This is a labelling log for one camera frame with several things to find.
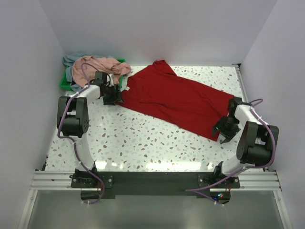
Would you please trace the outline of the red t shirt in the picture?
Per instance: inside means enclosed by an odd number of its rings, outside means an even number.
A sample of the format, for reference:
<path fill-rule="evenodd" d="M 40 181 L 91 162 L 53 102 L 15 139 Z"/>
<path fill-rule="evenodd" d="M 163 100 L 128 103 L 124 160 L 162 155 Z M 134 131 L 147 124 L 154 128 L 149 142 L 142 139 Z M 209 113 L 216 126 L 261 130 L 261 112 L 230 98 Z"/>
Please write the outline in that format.
<path fill-rule="evenodd" d="M 176 75 L 169 64 L 155 61 L 128 79 L 119 105 L 174 124 L 216 141 L 213 126 L 228 114 L 232 94 Z"/>

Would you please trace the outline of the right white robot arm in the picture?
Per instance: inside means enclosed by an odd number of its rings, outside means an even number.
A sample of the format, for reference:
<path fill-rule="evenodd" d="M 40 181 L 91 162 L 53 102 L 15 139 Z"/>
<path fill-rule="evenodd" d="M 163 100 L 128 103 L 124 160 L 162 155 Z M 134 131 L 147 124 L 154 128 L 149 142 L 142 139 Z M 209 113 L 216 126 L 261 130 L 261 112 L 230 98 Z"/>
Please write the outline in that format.
<path fill-rule="evenodd" d="M 222 143 L 230 142 L 241 130 L 236 155 L 220 162 L 210 175 L 210 182 L 224 187 L 230 179 L 254 168 L 270 166 L 275 158 L 279 128 L 269 125 L 254 109 L 255 104 L 246 103 L 240 97 L 229 100 L 228 114 L 212 128 L 212 134 L 221 134 Z"/>

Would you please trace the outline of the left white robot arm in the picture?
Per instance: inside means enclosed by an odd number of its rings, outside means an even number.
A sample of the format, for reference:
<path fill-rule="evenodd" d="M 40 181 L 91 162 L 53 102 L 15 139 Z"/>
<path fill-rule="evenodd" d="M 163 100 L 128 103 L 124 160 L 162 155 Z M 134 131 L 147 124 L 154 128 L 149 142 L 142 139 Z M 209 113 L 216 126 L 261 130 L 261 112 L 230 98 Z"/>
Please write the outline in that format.
<path fill-rule="evenodd" d="M 76 172 L 85 172 L 81 180 L 88 187 L 96 186 L 99 181 L 87 139 L 90 127 L 88 105 L 99 99 L 104 105 L 122 101 L 120 86 L 114 83 L 113 77 L 113 74 L 96 72 L 83 89 L 58 99 L 57 137 L 71 142 Z"/>

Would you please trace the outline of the pink t shirt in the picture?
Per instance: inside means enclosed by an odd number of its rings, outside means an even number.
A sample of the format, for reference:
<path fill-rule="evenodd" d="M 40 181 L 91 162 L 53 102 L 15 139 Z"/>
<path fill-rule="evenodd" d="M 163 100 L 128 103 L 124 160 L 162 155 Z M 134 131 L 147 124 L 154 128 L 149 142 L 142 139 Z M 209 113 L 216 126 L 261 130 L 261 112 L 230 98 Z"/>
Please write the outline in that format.
<path fill-rule="evenodd" d="M 94 56 L 83 56 L 74 62 L 72 66 L 72 78 L 80 87 L 87 84 L 87 78 L 92 80 L 95 78 L 95 72 L 106 72 L 112 76 L 114 84 L 119 84 L 120 77 L 127 75 L 131 71 L 131 66 L 125 62 L 119 62 L 114 58 L 96 58 Z"/>

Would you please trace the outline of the green plastic bin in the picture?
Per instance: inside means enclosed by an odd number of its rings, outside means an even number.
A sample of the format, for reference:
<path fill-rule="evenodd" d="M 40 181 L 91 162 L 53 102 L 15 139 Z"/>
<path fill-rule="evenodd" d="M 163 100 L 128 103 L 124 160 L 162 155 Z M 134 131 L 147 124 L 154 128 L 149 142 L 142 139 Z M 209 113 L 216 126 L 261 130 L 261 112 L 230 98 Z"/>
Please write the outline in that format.
<path fill-rule="evenodd" d="M 65 91 L 68 91 L 68 92 L 71 92 L 71 88 L 66 80 L 66 74 L 65 74 L 65 70 L 63 72 L 63 75 L 62 75 L 62 78 L 61 78 L 61 81 L 60 81 L 60 88 L 64 89 Z"/>

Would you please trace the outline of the light blue t shirt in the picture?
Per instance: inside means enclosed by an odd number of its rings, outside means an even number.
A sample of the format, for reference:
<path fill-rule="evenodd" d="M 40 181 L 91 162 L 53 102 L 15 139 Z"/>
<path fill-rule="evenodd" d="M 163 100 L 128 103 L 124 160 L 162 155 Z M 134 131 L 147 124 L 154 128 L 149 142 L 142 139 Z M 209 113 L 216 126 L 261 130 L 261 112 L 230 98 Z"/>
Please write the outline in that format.
<path fill-rule="evenodd" d="M 73 80 L 72 66 L 83 55 L 84 54 L 81 54 L 81 53 L 73 53 L 73 54 L 65 55 L 62 59 L 62 63 L 66 67 L 66 70 L 65 70 L 66 80 L 67 80 L 71 90 L 75 91 L 75 92 L 80 91 L 81 87 L 78 84 L 76 84 L 76 82 Z"/>

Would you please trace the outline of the aluminium frame rail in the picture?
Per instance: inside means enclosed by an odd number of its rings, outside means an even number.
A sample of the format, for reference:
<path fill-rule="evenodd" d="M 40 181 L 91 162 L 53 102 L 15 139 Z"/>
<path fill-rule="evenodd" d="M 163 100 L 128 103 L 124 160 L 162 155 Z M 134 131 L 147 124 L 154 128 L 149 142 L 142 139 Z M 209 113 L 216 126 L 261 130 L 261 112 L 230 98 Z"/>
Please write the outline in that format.
<path fill-rule="evenodd" d="M 209 157 L 202 154 L 154 154 L 154 153 L 94 153 L 93 158 L 99 171 L 117 172 L 211 172 L 220 155 Z M 45 160 L 45 170 L 36 171 L 30 183 L 28 200 L 35 200 L 38 190 L 71 190 L 69 176 L 74 172 L 71 158 L 65 154 L 49 153 Z M 279 178 L 276 172 L 250 169 L 239 175 L 239 191 L 272 191 L 280 219 L 285 229 L 292 223 L 285 206 Z"/>

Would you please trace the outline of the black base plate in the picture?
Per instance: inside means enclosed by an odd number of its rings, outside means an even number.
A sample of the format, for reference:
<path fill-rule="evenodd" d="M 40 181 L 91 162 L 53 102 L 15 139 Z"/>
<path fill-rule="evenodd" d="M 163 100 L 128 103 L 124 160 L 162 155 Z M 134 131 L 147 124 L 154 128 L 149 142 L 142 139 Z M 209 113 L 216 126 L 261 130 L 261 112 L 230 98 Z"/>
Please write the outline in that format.
<path fill-rule="evenodd" d="M 237 177 L 229 178 L 216 186 L 224 194 L 211 194 L 207 189 L 219 180 L 210 172 L 88 172 L 78 171 L 69 176 L 72 188 L 81 189 L 82 200 L 114 199 L 117 196 L 193 196 L 192 189 L 216 201 L 228 202 L 230 191 L 240 188 Z"/>

